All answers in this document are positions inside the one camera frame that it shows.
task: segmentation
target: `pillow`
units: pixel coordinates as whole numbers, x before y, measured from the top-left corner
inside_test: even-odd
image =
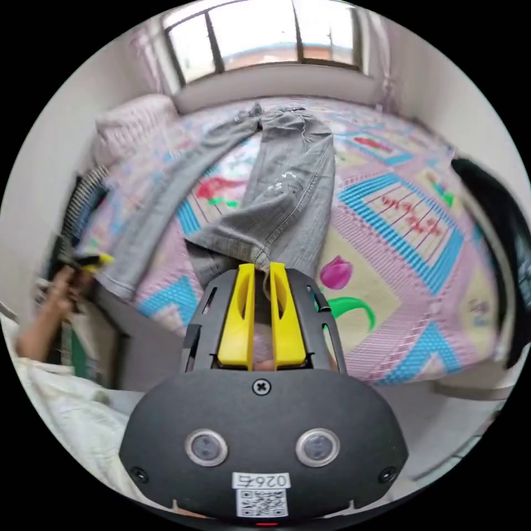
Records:
[[[173,100],[162,94],[136,98],[98,116],[95,163],[111,166],[131,156],[154,131],[178,116]]]

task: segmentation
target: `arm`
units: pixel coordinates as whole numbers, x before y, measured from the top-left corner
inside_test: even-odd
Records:
[[[71,287],[74,270],[65,267],[54,279],[48,299],[35,320],[19,335],[16,343],[20,357],[45,362],[51,343],[61,326],[69,319],[72,304],[79,298],[79,290]]]

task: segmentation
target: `qr code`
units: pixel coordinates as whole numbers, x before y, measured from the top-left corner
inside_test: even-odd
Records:
[[[239,517],[276,518],[288,515],[285,489],[236,490]]]

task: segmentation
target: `jeans leg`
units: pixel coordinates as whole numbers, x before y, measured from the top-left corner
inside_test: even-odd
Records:
[[[192,261],[201,282],[235,261],[254,263],[266,275],[272,259],[308,274],[319,261],[334,193],[332,132],[300,111],[272,112],[262,125],[242,207],[187,236],[210,252]]]
[[[131,300],[149,261],[177,208],[195,183],[217,160],[252,136],[258,127],[261,109],[255,106],[246,115],[209,131],[201,143],[184,153],[164,179],[150,191],[144,207],[127,223],[113,250],[114,262],[98,275],[111,293]]]

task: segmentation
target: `colorful bedsheet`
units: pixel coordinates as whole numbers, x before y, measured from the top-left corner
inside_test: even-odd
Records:
[[[452,149],[422,129],[365,106],[298,103],[334,133],[335,199],[316,278],[337,320],[349,374],[390,385],[436,379],[493,355],[497,293],[481,233],[459,199]],[[111,170],[112,192],[81,247],[112,254],[129,216],[183,150],[254,101],[180,118]],[[260,145],[257,134],[210,168],[180,206],[134,301],[184,334],[202,296],[184,236],[238,208]],[[257,327],[255,360],[271,357]]]

